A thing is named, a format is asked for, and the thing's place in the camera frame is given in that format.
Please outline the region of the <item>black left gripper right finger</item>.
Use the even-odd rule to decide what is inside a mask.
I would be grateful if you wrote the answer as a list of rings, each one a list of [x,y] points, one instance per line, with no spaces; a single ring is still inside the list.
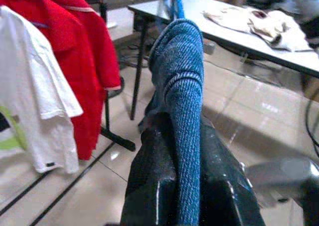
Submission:
[[[200,226],[265,226],[242,165],[202,120]]]

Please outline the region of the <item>white printed t-shirt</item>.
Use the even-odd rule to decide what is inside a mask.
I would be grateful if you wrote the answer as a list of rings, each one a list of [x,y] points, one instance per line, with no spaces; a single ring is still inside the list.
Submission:
[[[77,172],[71,120],[82,114],[47,38],[0,6],[0,159],[26,153],[40,173]]]

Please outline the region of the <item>red polo shirt striped trim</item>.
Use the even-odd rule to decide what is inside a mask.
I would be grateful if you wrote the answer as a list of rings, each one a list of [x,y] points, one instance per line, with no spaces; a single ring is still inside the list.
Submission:
[[[87,31],[94,65],[101,86],[120,90],[121,78],[114,44],[105,21],[85,0],[51,0],[76,16]]]

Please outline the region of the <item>blue denim shorts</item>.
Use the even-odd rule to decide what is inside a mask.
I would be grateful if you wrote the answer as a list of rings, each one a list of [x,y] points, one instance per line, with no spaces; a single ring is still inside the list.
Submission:
[[[145,116],[169,114],[177,159],[178,225],[196,226],[200,212],[200,115],[203,99],[203,39],[188,19],[171,22],[149,58],[155,92]]]

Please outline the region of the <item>metal clothes rack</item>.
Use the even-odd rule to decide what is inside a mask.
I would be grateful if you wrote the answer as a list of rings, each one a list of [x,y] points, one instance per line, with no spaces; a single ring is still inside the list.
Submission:
[[[107,1],[106,0],[99,0],[99,10],[101,14],[101,18],[107,23]],[[126,148],[127,150],[134,152],[136,150],[135,143],[120,137],[111,132],[110,130],[110,119],[109,119],[109,96],[108,92],[106,93],[106,100],[105,100],[105,127],[101,127],[101,135],[110,139],[112,142]]]

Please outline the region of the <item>white denim jacket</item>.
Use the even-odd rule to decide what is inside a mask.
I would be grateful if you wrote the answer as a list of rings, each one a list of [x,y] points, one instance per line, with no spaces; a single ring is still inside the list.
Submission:
[[[286,30],[283,22],[253,8],[227,7],[222,10],[204,11],[203,16],[219,26],[255,34],[269,44],[280,40]]]

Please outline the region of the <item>blue plastic hanger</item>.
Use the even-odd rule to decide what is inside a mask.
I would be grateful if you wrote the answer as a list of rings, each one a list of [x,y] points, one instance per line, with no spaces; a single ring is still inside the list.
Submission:
[[[182,0],[163,0],[163,5],[170,21],[184,18]]]

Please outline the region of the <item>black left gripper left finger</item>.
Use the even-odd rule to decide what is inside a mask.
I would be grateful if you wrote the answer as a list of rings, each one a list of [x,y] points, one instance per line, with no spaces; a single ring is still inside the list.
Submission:
[[[131,164],[120,226],[174,226],[177,160],[167,113],[144,120],[141,142]]]

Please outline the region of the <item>grey work table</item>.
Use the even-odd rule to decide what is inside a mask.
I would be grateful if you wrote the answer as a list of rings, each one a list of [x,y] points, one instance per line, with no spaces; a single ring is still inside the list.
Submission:
[[[193,21],[202,31],[204,38],[212,40],[227,47],[233,47],[240,52],[256,55],[264,60],[282,65],[295,71],[306,73],[319,78],[319,57],[313,51],[288,52],[271,49],[260,38],[241,32],[226,29],[207,20],[203,16],[204,10],[221,9],[228,7],[227,3],[217,0],[182,0],[184,13],[187,19]],[[144,58],[145,39],[149,22],[160,19],[164,23],[169,23],[169,16],[165,12],[158,12],[160,0],[129,5],[128,10],[139,15],[143,19],[143,28],[140,36],[140,46],[137,62],[137,71],[134,87],[134,95],[130,113],[130,119],[134,120],[138,92],[140,86],[140,76]]]

